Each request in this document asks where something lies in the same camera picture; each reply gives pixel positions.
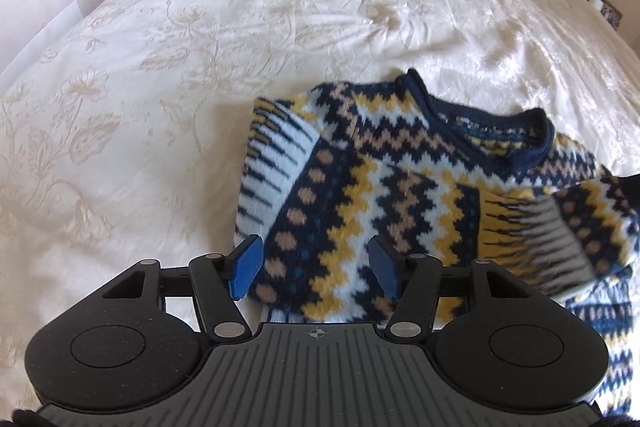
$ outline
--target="floral pattern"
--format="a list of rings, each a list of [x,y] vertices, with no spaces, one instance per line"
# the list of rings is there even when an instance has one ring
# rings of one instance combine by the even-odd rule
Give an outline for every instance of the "floral pattern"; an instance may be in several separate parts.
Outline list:
[[[106,0],[0,100],[0,417],[37,406],[46,322],[142,258],[231,248],[254,97],[409,67],[640,171],[640,62],[583,0]]]

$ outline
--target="patterned knit sweater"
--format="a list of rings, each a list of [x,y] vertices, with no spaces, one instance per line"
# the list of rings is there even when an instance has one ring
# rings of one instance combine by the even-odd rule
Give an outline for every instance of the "patterned knit sweater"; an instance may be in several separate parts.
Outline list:
[[[598,403],[624,412],[636,218],[617,179],[543,110],[494,116],[447,103],[409,70],[255,100],[236,243],[265,241],[250,295],[272,321],[387,320],[394,303],[365,248],[376,234],[446,266],[492,259],[603,335],[611,367]],[[441,299],[437,322],[460,308]]]

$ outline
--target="picture frame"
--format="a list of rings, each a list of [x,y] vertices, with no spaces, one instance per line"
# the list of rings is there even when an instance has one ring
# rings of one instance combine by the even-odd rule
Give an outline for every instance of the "picture frame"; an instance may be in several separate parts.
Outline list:
[[[608,1],[601,1],[604,3],[604,5],[602,6],[602,10],[600,10],[600,13],[602,13],[602,16],[607,20],[607,22],[613,26],[613,29],[615,29],[615,31],[618,31],[618,29],[620,28],[620,22],[622,21],[622,13],[620,13],[620,10],[618,10]]]

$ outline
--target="bed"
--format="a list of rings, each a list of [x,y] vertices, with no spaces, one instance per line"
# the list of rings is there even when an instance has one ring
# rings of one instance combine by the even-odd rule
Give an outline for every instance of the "bed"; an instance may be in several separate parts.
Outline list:
[[[253,97],[409,67],[640,172],[640,60],[584,0],[106,0],[0,102],[0,417],[37,407],[46,322],[140,259],[230,250]]]

